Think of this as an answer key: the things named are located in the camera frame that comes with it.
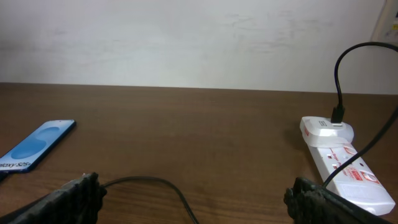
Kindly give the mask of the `blue Samsung smartphone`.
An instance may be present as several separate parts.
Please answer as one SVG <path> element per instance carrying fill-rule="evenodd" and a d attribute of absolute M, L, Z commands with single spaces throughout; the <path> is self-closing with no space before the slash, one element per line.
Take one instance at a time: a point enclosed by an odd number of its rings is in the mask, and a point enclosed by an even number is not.
<path fill-rule="evenodd" d="M 46 121 L 1 157 L 1 173 L 26 173 L 76 126 L 73 119 Z"/>

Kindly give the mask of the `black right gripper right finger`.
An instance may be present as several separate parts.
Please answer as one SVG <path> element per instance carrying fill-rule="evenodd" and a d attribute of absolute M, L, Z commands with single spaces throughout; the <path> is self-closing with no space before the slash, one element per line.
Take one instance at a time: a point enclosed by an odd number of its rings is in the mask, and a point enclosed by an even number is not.
<path fill-rule="evenodd" d="M 284 203 L 300 224 L 391 224 L 303 177 L 286 190 Z"/>

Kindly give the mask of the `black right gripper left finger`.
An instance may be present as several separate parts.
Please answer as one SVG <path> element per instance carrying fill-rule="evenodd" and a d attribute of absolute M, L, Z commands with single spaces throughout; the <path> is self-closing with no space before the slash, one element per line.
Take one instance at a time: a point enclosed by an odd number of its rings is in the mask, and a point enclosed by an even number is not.
<path fill-rule="evenodd" d="M 94 224 L 107 194 L 98 174 L 85 174 L 1 217 L 3 224 Z"/>

